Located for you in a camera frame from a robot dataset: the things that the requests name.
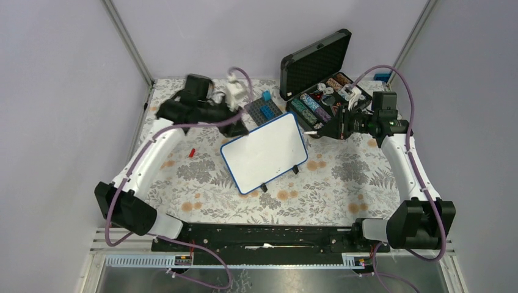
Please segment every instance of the table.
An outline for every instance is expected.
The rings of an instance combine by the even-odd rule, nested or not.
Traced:
[[[139,137],[145,139],[159,105],[183,88],[183,79],[159,79]],[[225,80],[215,80],[222,90]],[[279,81],[253,79],[254,96],[269,90],[285,112]],[[359,84],[372,93],[379,82]],[[241,101],[241,106],[249,101]],[[256,124],[248,115],[249,130]],[[368,135],[345,141],[304,137],[309,158],[298,175],[288,172],[268,183],[268,192],[241,195],[219,148],[229,139],[216,128],[191,129],[168,155],[151,185],[146,202],[187,222],[349,226],[357,217],[388,217],[399,206],[390,166]],[[195,148],[195,155],[189,153]]]

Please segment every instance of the whiteboard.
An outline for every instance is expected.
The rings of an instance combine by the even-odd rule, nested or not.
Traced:
[[[241,194],[248,194],[308,158],[291,112],[222,145],[221,155]]]
[[[154,78],[280,78],[281,59],[331,33],[352,32],[343,72],[394,64],[428,0],[114,0]]]

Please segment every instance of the case lid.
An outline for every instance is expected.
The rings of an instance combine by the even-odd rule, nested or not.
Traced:
[[[338,32],[284,57],[280,63],[280,96],[288,101],[340,71],[351,32]]]

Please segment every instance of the robotic arm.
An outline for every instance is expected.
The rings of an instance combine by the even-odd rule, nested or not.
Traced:
[[[401,197],[399,208],[386,219],[357,219],[352,231],[358,239],[388,242],[393,248],[439,249],[440,223],[432,213],[432,203],[425,195],[428,191],[436,206],[447,235],[455,207],[451,201],[443,201],[434,189],[415,151],[414,138],[410,137],[410,151],[417,170],[426,184],[420,188],[418,176],[410,162],[406,146],[409,122],[398,119],[397,95],[394,92],[374,92],[372,114],[350,112],[344,106],[336,116],[317,131],[319,136],[347,139],[352,133],[372,135],[387,157]]]
[[[175,239],[181,231],[183,222],[175,217],[158,213],[144,202],[159,166],[167,155],[185,137],[189,128],[175,128],[165,131],[172,125],[190,125],[199,122],[215,123],[238,115],[242,109],[236,106],[236,97],[242,96],[246,89],[233,81],[227,85],[224,101],[217,103],[211,96],[214,84],[211,79],[190,74],[185,87],[160,105],[156,120],[147,138],[142,142],[135,155],[110,184],[100,182],[95,188],[95,197],[104,218],[117,188],[122,186],[112,213],[112,222],[137,235],[154,234]],[[248,134],[242,120],[222,125],[219,131],[226,137]]]

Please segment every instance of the white wall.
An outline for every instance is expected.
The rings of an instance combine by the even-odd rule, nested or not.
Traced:
[[[451,238],[472,293],[518,287],[517,11],[515,0],[439,1],[402,67],[419,156],[457,208]]]
[[[155,78],[224,77],[232,65],[279,78],[281,59],[341,29],[352,32],[343,71],[393,64],[427,0],[115,0]]]
[[[146,86],[101,1],[0,1],[0,292],[72,292]]]

